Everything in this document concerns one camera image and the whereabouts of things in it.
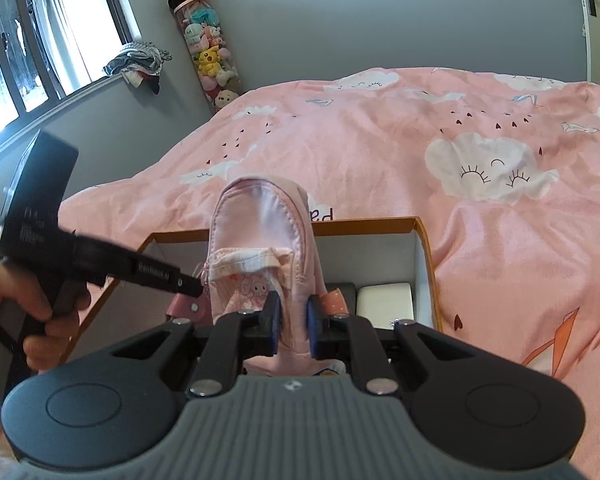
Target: window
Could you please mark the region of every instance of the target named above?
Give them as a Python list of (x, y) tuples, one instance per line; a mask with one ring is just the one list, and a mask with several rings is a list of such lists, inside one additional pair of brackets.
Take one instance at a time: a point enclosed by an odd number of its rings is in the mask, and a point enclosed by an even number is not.
[(103, 78), (129, 40), (118, 0), (0, 0), (0, 145)]

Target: black round pad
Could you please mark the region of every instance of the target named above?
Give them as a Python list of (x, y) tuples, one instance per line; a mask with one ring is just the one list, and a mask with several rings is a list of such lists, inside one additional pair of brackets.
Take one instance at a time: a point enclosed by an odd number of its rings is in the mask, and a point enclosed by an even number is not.
[(95, 470), (160, 442), (177, 420), (174, 393), (142, 361), (120, 363), (69, 364), (14, 388), (1, 422), (16, 455), (50, 469)]
[(478, 422), (494, 428), (517, 428), (530, 423), (540, 411), (533, 394), (512, 384), (479, 386), (466, 396), (466, 408)]
[(104, 384), (74, 384), (60, 388), (46, 402), (46, 412), (62, 426), (89, 428), (105, 424), (122, 407), (122, 399)]
[(585, 420), (578, 397), (566, 386), (502, 360), (441, 364), (417, 390), (410, 411), (423, 436), (442, 451), (508, 471), (568, 456)]

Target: finger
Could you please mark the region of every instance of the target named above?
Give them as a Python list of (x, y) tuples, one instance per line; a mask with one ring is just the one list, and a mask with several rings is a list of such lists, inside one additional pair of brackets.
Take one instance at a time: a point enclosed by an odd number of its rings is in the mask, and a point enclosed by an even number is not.
[(37, 372), (51, 370), (51, 368), (55, 368), (58, 366), (58, 359), (59, 358), (38, 359), (35, 357), (27, 357), (27, 366)]
[(69, 340), (59, 337), (31, 335), (24, 340), (24, 353), (35, 359), (57, 359), (66, 350)]
[(75, 309), (76, 310), (87, 310), (91, 306), (91, 294), (89, 291), (85, 291), (84, 294), (81, 294), (77, 300), (75, 300)]
[(19, 266), (0, 263), (0, 302), (16, 301), (28, 314), (40, 321), (51, 318), (52, 311), (36, 276)]
[(55, 317), (45, 324), (45, 333), (50, 337), (69, 339), (78, 335), (80, 328), (80, 316), (74, 310), (61, 317)]

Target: plush toy holder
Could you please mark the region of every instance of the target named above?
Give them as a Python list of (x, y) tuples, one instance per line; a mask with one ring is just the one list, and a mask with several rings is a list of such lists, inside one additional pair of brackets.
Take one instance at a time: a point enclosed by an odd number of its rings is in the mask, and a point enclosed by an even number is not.
[(173, 11), (200, 84), (217, 112), (242, 94), (242, 85), (220, 19), (208, 0), (187, 0)]

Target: curtain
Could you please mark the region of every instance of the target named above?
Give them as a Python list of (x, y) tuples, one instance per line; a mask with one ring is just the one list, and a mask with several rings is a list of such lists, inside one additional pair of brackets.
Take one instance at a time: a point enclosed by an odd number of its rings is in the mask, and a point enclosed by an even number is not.
[(32, 3), (43, 46), (64, 91), (71, 94), (88, 85), (91, 78), (82, 62), (62, 0), (32, 0)]

